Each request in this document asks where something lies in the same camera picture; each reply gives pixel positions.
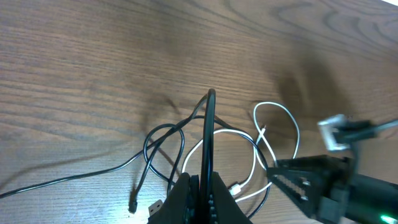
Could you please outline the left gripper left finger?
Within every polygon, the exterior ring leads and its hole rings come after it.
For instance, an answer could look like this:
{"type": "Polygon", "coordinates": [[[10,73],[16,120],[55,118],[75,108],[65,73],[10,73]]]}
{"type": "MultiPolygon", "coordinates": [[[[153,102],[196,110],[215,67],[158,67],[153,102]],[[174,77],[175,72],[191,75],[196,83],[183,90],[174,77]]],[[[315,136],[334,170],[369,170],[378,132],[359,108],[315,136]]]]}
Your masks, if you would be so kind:
{"type": "Polygon", "coordinates": [[[189,224],[195,213],[195,178],[183,173],[148,224],[189,224]]]}

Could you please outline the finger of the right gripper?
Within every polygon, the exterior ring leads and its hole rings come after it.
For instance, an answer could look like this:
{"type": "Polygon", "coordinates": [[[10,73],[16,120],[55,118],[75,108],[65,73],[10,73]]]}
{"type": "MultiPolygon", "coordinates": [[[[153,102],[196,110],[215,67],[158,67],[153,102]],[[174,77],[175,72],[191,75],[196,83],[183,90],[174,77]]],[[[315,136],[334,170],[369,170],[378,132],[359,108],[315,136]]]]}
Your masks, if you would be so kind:
{"type": "Polygon", "coordinates": [[[281,159],[277,161],[275,174],[286,173],[338,173],[351,174],[351,159],[328,155],[281,159]]]}
{"type": "Polygon", "coordinates": [[[288,170],[280,168],[268,168],[267,178],[276,185],[305,215],[311,212],[310,197],[308,196],[303,180],[295,174],[289,174],[288,170]]]}

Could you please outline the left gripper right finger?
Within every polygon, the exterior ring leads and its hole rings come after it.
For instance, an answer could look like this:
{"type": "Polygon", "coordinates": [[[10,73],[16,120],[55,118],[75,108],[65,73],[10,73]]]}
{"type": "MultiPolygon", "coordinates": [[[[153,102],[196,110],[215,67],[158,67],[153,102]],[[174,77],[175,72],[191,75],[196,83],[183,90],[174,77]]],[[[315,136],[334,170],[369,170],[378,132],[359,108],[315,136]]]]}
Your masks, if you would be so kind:
{"type": "Polygon", "coordinates": [[[217,172],[212,173],[210,223],[252,224],[241,211],[217,172]]]}

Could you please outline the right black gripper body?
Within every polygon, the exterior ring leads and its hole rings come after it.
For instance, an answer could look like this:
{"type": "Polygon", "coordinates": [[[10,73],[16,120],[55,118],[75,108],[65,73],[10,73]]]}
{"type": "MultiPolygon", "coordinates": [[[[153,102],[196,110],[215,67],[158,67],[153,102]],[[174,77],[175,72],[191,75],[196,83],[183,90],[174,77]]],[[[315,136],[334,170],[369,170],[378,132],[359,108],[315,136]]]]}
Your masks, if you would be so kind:
{"type": "Polygon", "coordinates": [[[306,216],[321,223],[339,223],[347,208],[349,188],[357,166],[357,160],[351,159],[351,174],[303,173],[311,206],[311,212],[306,216]]]}

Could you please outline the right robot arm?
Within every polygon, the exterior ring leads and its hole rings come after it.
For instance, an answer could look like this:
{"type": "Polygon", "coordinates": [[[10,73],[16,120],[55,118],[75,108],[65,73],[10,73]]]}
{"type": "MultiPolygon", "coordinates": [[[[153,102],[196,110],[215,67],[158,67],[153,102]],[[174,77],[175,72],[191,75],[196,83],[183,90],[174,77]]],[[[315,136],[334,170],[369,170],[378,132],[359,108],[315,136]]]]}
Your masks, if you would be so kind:
{"type": "Polygon", "coordinates": [[[355,159],[328,155],[283,159],[267,177],[321,223],[397,223],[397,184],[360,175],[355,165],[355,159]]]}

